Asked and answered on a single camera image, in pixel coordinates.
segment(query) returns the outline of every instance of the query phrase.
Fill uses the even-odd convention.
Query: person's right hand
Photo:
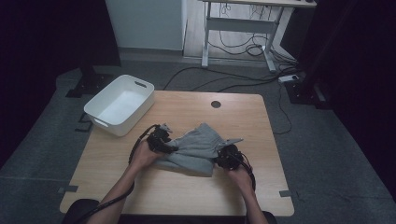
[[[242,191],[252,189],[251,179],[248,171],[242,165],[239,165],[235,170],[223,169],[224,173],[231,178],[235,185]]]

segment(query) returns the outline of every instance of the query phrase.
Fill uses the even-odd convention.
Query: white cabinet
[[[187,0],[106,0],[119,48],[183,50]]]

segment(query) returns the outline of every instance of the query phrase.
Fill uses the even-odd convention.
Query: person's left hand
[[[143,169],[150,166],[155,160],[163,156],[161,152],[155,153],[149,149],[149,143],[143,140],[134,152],[131,165]]]

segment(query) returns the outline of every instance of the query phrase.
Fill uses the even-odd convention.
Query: hand
[[[252,189],[252,183],[250,176],[248,175],[248,171],[242,165],[239,165],[235,170],[223,170],[241,191]]]
[[[149,149],[149,143],[143,140],[134,152],[131,160],[131,166],[138,169],[143,169],[150,166],[155,160],[163,156],[163,153],[153,152]]]

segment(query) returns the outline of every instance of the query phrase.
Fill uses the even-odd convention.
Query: gray carpet
[[[199,64],[122,62],[109,72],[128,74],[153,83],[162,90],[178,70]],[[250,77],[270,76],[263,68],[211,65],[211,69]],[[78,123],[83,106],[91,99],[65,98],[80,76],[73,70],[58,77],[57,91],[34,128],[0,171],[0,223],[60,223],[63,194],[88,133]],[[191,69],[178,75],[169,91],[190,91],[207,81],[225,77]],[[198,91],[218,91],[252,81],[223,79]],[[290,124],[279,109],[279,85],[235,87],[225,92],[258,93],[263,96],[273,131],[282,133]],[[277,217],[283,223],[396,223],[396,204],[346,128],[331,110],[312,105],[292,105],[281,89],[280,104],[291,122],[291,131],[276,134],[276,144],[292,192],[295,213]]]

